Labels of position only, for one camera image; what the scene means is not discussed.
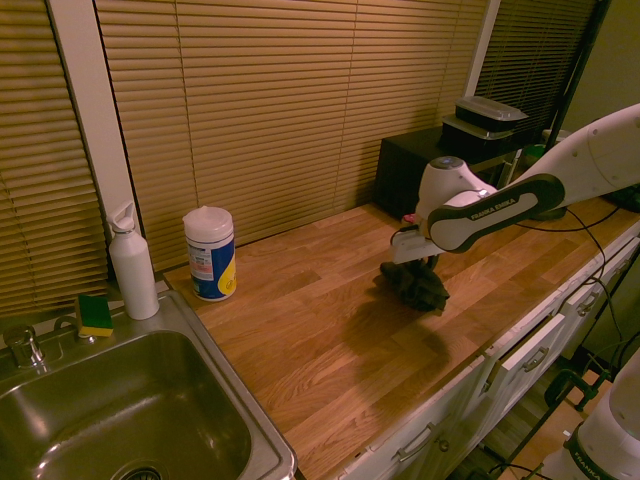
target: disinfecting wipes container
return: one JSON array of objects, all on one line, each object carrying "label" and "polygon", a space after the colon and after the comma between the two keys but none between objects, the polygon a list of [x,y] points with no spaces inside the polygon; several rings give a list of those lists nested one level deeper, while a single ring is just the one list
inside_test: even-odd
[{"label": "disinfecting wipes container", "polygon": [[224,300],[236,290],[233,220],[222,208],[200,207],[182,219],[193,288],[203,300]]}]

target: butcher block countertop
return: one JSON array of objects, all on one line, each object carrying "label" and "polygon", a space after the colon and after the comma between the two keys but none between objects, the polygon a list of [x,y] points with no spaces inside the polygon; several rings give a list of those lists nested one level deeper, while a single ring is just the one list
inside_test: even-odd
[{"label": "butcher block countertop", "polygon": [[[574,205],[584,222],[613,206]],[[625,210],[592,229],[605,247],[640,216]],[[570,215],[542,228],[580,225]],[[308,480],[332,478],[406,418],[592,259],[587,233],[512,226],[464,254],[440,256],[451,294],[441,316],[400,303],[381,277],[399,227],[359,207],[237,249],[238,288],[199,300],[189,268],[167,273],[295,450]]]}]

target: canister label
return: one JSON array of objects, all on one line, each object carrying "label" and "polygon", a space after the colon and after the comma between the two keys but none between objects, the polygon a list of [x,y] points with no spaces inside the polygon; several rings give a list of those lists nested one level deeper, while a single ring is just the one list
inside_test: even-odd
[{"label": "canister label", "polygon": [[188,240],[193,288],[205,300],[223,300],[236,289],[234,241],[215,245]]}]

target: cable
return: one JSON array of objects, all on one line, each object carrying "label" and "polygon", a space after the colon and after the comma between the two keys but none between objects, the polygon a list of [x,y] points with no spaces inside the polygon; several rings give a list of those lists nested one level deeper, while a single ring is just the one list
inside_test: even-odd
[{"label": "cable", "polygon": [[618,370],[622,369],[622,357],[624,357],[624,354],[627,353],[627,348],[629,348],[633,341],[638,337],[640,337],[640,331],[636,332],[629,340],[627,340],[627,342],[624,344],[624,347],[622,347],[620,356],[618,357]]},{"label": "cable", "polygon": [[609,218],[611,218],[613,216],[613,214],[616,213],[618,210],[620,210],[620,207],[616,207],[612,212],[608,213],[606,216],[602,217],[597,222],[593,222],[593,223],[591,223],[589,225],[585,225],[584,227],[580,227],[580,228],[561,228],[561,229],[558,229],[558,230],[554,230],[554,229],[551,229],[551,228],[530,227],[529,225],[522,225],[520,223],[516,223],[516,225],[518,225],[519,227],[522,227],[522,228],[528,228],[529,230],[538,230],[539,232],[559,232],[559,233],[581,232],[582,230],[589,229],[591,227],[595,227],[596,225],[601,224],[605,220],[609,220]]},{"label": "cable", "polygon": [[591,233],[591,230],[589,230],[589,227],[584,224],[584,222],[580,219],[580,217],[578,217],[578,215],[573,213],[569,208],[567,208],[567,212],[569,212],[571,215],[573,215],[575,217],[575,219],[578,220],[578,222],[580,222],[580,225],[582,225],[584,227],[584,230],[589,234],[589,236],[591,237],[591,240],[593,240],[593,243],[595,243],[596,247],[598,247],[598,250],[600,250],[600,253],[602,254],[602,265],[598,269],[600,271],[600,273],[598,273],[598,279],[602,278],[602,274],[604,273],[604,265],[605,265],[605,263],[607,263],[607,256],[605,255],[604,250],[603,250],[602,246],[600,245],[600,242],[598,242],[598,240],[596,240],[596,237],[593,236],[593,233]]},{"label": "cable", "polygon": [[598,362],[598,360],[596,360],[596,358],[598,358],[602,353],[606,352],[610,348],[618,347],[618,346],[620,346],[620,345],[622,345],[624,343],[627,343],[627,342],[628,342],[628,340],[623,340],[621,342],[612,343],[610,345],[607,345],[606,347],[601,348],[600,350],[598,350],[594,354],[589,354],[589,361],[587,362],[587,364],[585,365],[584,369],[582,370],[582,375],[587,373],[587,371],[589,370],[589,367],[591,366],[592,363],[595,363],[596,365],[598,365],[598,367],[600,367],[600,370],[605,370],[605,368],[602,365],[600,365],[600,363]]},{"label": "cable", "polygon": [[531,470],[530,468],[523,467],[522,465],[516,465],[514,463],[501,463],[500,465],[496,465],[491,470],[489,470],[489,474],[492,474],[494,472],[494,470],[497,470],[498,468],[503,468],[503,467],[519,468],[520,470],[524,470],[526,472],[533,473],[533,474],[537,475],[538,477],[543,478],[544,480],[553,480],[551,477],[547,477],[546,475],[542,475],[541,473],[534,472],[534,470]]},{"label": "cable", "polygon": [[611,293],[607,286],[600,280],[599,278],[594,278],[596,283],[599,283],[602,289],[604,290],[605,295],[607,296],[607,302],[609,302],[609,311],[611,312],[611,319],[613,320],[613,325],[616,327],[616,331],[618,332],[618,338],[620,341],[623,341],[622,330],[620,330],[620,325],[618,325],[618,320],[616,319],[616,314],[613,311],[613,302],[611,301]]}]

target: wall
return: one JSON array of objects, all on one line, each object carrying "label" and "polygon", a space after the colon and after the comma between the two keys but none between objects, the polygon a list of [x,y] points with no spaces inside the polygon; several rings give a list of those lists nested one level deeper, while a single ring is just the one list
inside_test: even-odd
[{"label": "wall", "polygon": [[562,128],[640,103],[640,2],[613,0]]}]

